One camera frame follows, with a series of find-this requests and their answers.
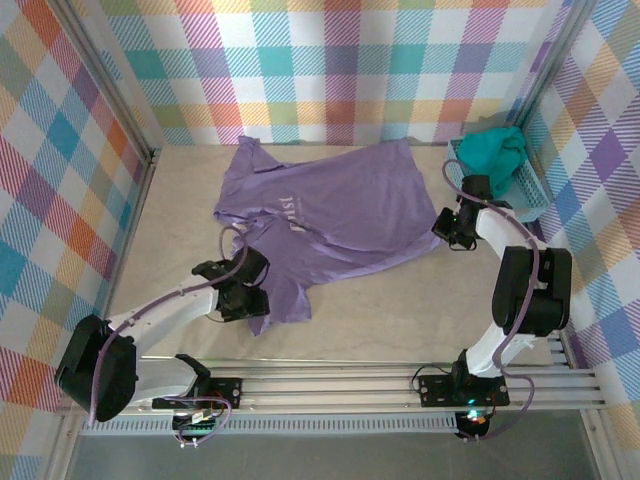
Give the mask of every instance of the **teal cloth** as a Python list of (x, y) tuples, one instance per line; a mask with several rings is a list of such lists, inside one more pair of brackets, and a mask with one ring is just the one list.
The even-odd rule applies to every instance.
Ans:
[(489, 175), (491, 193), (497, 198), (507, 193), (513, 172), (527, 160), (525, 143), (518, 127), (470, 133), (458, 146), (458, 159), (471, 173)]

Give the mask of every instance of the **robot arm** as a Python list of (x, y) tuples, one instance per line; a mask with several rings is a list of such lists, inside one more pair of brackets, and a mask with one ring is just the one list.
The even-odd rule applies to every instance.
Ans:
[[(208, 261), (196, 266), (168, 295), (158, 297), (148, 306), (102, 320), (95, 315), (83, 318), (76, 326), (65, 350), (55, 380), (57, 385), (81, 407), (91, 407), (92, 383), (101, 350), (103, 353), (97, 392), (96, 418), (107, 421), (129, 403), (165, 396), (202, 395), (209, 378), (208, 370), (188, 355), (176, 355), (169, 361), (139, 362), (140, 357), (175, 328), (212, 312), (221, 321), (266, 315), (269, 303), (266, 292), (255, 285), (268, 261), (258, 251), (248, 248), (241, 267), (240, 253), (233, 260)], [(227, 280), (208, 286), (232, 270)]]
[[(476, 233), (487, 241), (493, 251), (501, 259), (509, 247), (529, 248), (527, 239), (504, 217), (497, 212), (483, 209), (478, 212), (476, 221)], [(546, 250), (547, 245), (533, 238), (540, 251)], [(467, 350), (467, 365), (469, 373), (477, 377), (493, 378), (502, 374), (493, 363), (493, 353), (507, 338), (504, 330), (495, 322), (492, 323), (482, 338), (469, 350)], [(525, 348), (533, 348), (536, 335), (531, 333), (518, 333), (502, 353), (502, 362), (507, 365)]]

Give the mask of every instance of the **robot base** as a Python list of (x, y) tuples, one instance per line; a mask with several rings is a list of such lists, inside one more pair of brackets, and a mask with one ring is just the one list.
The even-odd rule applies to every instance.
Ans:
[(470, 419), (466, 413), (456, 413), (456, 426), (459, 432), (456, 437), (467, 439), (469, 437), (484, 437), (489, 431), (491, 421), (489, 419), (482, 420), (475, 418)]
[(509, 392), (503, 376), (482, 378), (469, 373), (467, 351), (453, 363), (449, 375), (418, 377), (422, 407), (504, 407)]

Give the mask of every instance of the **beige table surface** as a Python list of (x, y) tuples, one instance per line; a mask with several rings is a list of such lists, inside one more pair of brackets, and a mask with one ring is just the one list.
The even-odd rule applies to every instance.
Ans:
[[(356, 147), (267, 146), (284, 162), (325, 158)], [(235, 147), (166, 147), (151, 183), (111, 313), (165, 293), (205, 260), (218, 260), (221, 225), (212, 217)], [(436, 210), (454, 203), (440, 168), (443, 147), (412, 147)], [(253, 337), (243, 321), (203, 317), (173, 331), (149, 354), (200, 358), (359, 361), (455, 360), (491, 323), (499, 259), (483, 242), (472, 253), (446, 245), (390, 270), (308, 290), (313, 318)], [(514, 363), (551, 363), (540, 341)]]

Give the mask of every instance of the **gray floor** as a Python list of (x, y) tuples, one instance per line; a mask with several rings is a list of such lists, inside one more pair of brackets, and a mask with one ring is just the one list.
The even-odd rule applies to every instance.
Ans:
[[(499, 414), (499, 421), (509, 415)], [(485, 443), (453, 435), (228, 435), (197, 450), (171, 437), (80, 437), (68, 480), (599, 478), (578, 412), (530, 412)]]

